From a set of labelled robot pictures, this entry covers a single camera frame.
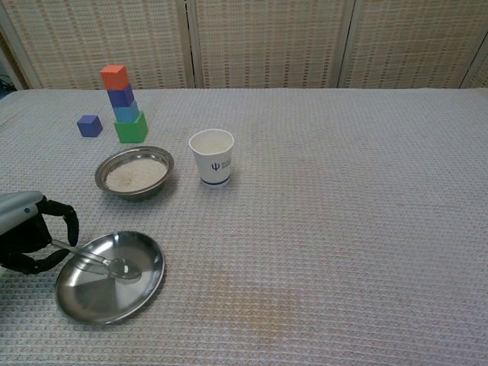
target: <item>spoon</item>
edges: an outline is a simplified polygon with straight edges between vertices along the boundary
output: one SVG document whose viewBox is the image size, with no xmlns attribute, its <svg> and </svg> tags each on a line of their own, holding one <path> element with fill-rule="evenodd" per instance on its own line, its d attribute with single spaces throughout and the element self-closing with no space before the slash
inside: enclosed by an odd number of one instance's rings
<svg viewBox="0 0 488 366">
<path fill-rule="evenodd" d="M 65 242 L 60 242 L 56 239 L 53 239 L 51 244 L 57 246 L 58 248 L 68 249 L 73 254 L 80 255 L 93 262 L 107 266 L 109 273 L 116 278 L 120 278 L 122 280 L 138 280 L 142 275 L 139 267 L 130 259 L 116 258 L 109 260 L 86 249 L 76 248 L 75 246 L 71 246 Z"/>
</svg>

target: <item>blue stripe on cup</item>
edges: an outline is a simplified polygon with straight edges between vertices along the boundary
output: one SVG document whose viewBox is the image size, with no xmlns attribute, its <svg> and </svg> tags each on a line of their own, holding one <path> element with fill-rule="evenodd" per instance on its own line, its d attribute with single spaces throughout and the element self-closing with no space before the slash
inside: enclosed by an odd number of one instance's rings
<svg viewBox="0 0 488 366">
<path fill-rule="evenodd" d="M 227 178 L 225 178 L 223 181 L 219 181 L 218 183 L 210 183 L 209 181 L 204 181 L 203 179 L 201 179 L 201 181 L 203 183 L 205 183 L 206 185 L 221 185 L 221 184 L 225 183 L 226 181 L 228 181 L 229 178 L 230 178 L 230 175 Z"/>
</svg>

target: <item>orange block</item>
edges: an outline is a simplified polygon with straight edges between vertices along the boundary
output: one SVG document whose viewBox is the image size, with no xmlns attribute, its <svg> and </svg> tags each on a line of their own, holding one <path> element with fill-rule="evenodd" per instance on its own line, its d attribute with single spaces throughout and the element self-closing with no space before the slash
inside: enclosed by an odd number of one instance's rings
<svg viewBox="0 0 488 366">
<path fill-rule="evenodd" d="M 129 84 L 129 76 L 124 65 L 106 65 L 100 70 L 107 90 L 122 90 Z"/>
</svg>

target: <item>metal plate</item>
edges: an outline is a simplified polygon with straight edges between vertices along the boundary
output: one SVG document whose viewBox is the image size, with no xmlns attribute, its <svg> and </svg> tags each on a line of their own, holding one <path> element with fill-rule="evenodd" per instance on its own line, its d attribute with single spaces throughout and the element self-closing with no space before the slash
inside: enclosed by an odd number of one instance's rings
<svg viewBox="0 0 488 366">
<path fill-rule="evenodd" d="M 164 255 L 147 235 L 120 231 L 94 239 L 84 248 L 107 259 L 130 258 L 143 275 L 128 284 L 108 274 L 83 271 L 81 259 L 71 258 L 59 273 L 56 298 L 59 308 L 80 322 L 108 324 L 125 318 L 144 305 L 162 280 Z"/>
</svg>

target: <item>green block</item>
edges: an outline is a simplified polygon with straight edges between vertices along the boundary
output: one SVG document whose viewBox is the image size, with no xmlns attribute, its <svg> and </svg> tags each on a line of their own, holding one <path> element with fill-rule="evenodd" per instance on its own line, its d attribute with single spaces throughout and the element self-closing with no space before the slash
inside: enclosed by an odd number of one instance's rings
<svg viewBox="0 0 488 366">
<path fill-rule="evenodd" d="M 131 124 L 115 121 L 114 126 L 121 143 L 141 143 L 147 135 L 144 112 L 140 112 L 139 117 Z"/>
</svg>

